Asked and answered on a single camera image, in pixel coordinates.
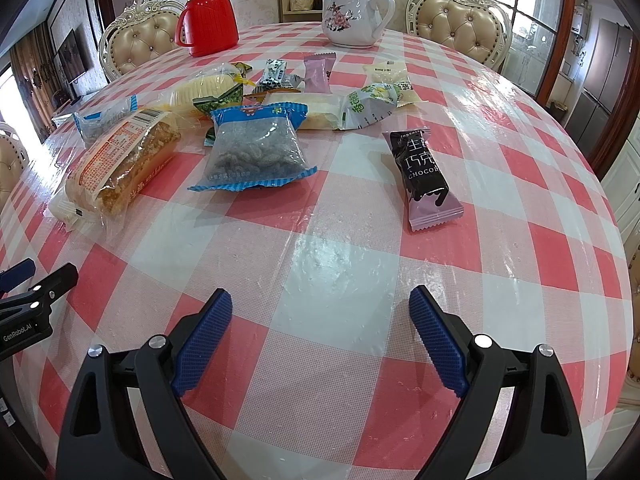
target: red thermos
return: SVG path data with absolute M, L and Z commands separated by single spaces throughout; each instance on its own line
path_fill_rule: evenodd
M 186 43 L 180 38 L 182 24 Z M 206 56 L 238 44 L 238 26 L 230 0 L 187 0 L 178 18 L 175 43 L 188 46 L 192 56 Z

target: television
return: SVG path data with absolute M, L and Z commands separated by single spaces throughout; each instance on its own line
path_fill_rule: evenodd
M 58 57 L 60 58 L 60 65 L 62 65 L 66 80 L 70 83 L 86 72 L 80 51 L 78 50 L 76 33 L 73 30 L 66 35 L 65 41 L 60 45 Z

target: chair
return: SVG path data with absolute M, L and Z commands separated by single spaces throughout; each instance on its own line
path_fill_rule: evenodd
M 28 165 L 29 156 L 18 133 L 7 123 L 0 123 L 0 211 Z
M 495 0 L 409 0 L 406 30 L 492 70 L 504 61 L 512 39 L 511 20 Z
M 175 27 L 183 4 L 173 0 L 135 0 L 104 31 L 98 44 L 109 82 L 177 48 Z

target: white teapot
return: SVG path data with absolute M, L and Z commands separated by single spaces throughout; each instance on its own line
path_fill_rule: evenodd
M 388 11 L 381 20 L 379 0 L 322 0 L 322 31 L 337 46 L 369 48 L 396 12 L 396 1 L 388 1 Z

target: plastic table cover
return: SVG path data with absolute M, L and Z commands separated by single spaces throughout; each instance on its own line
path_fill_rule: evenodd
M 277 189 L 196 193 L 204 131 L 144 189 L 111 241 L 44 215 L 82 153 L 72 121 L 50 136 L 2 211 L 2 268 L 66 262 L 78 286 L 54 305 L 54 335 L 15 356 L 26 410 L 55 464 L 69 391 L 91 343 L 137 348 L 196 312 L 218 286 L 234 316 L 200 385 L 183 398 L 231 478 L 412 479 L 456 408 L 408 317 L 425 284 L 446 312 L 504 348 L 551 344 L 574 396 L 589 460 L 607 428 L 632 338 L 631 291 L 604 192 L 562 128 L 524 92 L 446 47 L 385 31 L 369 50 L 332 46 L 319 24 L 253 27 L 234 49 L 173 50 L 108 85 L 98 111 L 159 91 L 215 62 L 337 52 L 332 91 L 363 64 L 404 60 L 424 102 L 352 132 L 305 131 L 319 171 Z M 262 70 L 251 73 L 257 80 Z M 408 229 L 405 193 L 382 133 L 431 128 L 429 146 L 464 216 Z M 510 405 L 504 391 L 473 472 L 487 468 Z M 151 462 L 167 473 L 148 421 Z

